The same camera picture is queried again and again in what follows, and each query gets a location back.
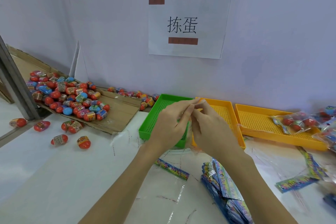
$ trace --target metal post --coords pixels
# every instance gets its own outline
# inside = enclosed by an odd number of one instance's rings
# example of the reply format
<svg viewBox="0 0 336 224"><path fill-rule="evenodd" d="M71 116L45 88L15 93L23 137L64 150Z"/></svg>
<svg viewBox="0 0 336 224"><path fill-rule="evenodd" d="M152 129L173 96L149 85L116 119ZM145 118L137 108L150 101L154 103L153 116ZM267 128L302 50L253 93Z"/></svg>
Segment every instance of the metal post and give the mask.
<svg viewBox="0 0 336 224"><path fill-rule="evenodd" d="M34 102L14 63L2 37L0 36L0 79L11 94L16 106L26 120L40 119L40 110Z"/></svg>

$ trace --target wall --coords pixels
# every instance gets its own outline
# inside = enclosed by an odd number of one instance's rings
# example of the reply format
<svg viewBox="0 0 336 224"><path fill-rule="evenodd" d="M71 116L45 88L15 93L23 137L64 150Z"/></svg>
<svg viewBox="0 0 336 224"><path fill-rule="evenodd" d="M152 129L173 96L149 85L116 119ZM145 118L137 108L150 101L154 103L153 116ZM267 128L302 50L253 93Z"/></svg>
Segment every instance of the wall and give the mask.
<svg viewBox="0 0 336 224"><path fill-rule="evenodd" d="M70 0L90 80L288 110L336 104L336 0L231 0L221 60L148 55L148 0Z"/></svg>
<svg viewBox="0 0 336 224"><path fill-rule="evenodd" d="M77 41L69 0L0 0L5 43L69 73Z"/></svg>

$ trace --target yellow tray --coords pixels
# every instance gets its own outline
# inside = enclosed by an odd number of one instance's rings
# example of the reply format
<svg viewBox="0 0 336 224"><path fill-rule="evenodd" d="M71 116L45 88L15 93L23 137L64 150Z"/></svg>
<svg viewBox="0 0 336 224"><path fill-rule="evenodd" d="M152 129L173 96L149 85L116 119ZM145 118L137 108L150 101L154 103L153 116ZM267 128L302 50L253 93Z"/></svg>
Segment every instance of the yellow tray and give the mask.
<svg viewBox="0 0 336 224"><path fill-rule="evenodd" d="M295 135L287 135L281 126L275 125L270 116L286 115L291 112L271 110L261 107L236 104L234 110L240 130L243 135L267 139L270 141L287 143L315 150L326 151L325 143L312 138L312 135L319 132L318 128L309 129L306 132Z"/></svg>
<svg viewBox="0 0 336 224"><path fill-rule="evenodd" d="M216 99L209 99L209 98L199 98L199 99L205 99L209 105L215 109L215 111L226 120L226 122L229 124L230 128L232 129L234 135L237 137L239 146L245 150L246 145L242 136L242 133L240 132L239 125L237 122L237 118L235 116L235 112L233 110L232 103L230 101L224 101L224 100L216 100ZM194 135L192 135L192 142L191 145L197 146L197 144L194 141Z"/></svg>

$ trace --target green plastic basket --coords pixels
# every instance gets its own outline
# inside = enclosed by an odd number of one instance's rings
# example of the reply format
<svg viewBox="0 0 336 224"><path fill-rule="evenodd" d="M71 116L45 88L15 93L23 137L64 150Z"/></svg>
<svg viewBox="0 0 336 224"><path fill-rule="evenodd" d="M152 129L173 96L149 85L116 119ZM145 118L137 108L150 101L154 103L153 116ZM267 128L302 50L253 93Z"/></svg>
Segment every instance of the green plastic basket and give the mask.
<svg viewBox="0 0 336 224"><path fill-rule="evenodd" d="M166 106L171 105L172 103L178 102L180 100L191 100L191 99L192 98L161 94L158 100L156 101L155 105L152 107L151 111L149 112L148 116L144 120L143 124L139 128L140 138L144 140L148 140L151 137L151 132L154 128L158 115L163 109L166 108ZM188 125L183 134L183 137L175 145L176 147L184 148L184 146L186 145L187 130L188 130Z"/></svg>

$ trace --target paper sign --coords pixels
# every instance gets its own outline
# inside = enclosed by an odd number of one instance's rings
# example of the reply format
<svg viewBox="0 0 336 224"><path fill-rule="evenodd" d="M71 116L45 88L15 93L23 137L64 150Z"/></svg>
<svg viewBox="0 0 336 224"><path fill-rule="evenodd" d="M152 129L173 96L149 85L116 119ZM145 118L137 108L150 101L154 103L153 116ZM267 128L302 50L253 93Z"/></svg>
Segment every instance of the paper sign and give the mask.
<svg viewBox="0 0 336 224"><path fill-rule="evenodd" d="M220 59L231 0L149 0L149 54Z"/></svg>

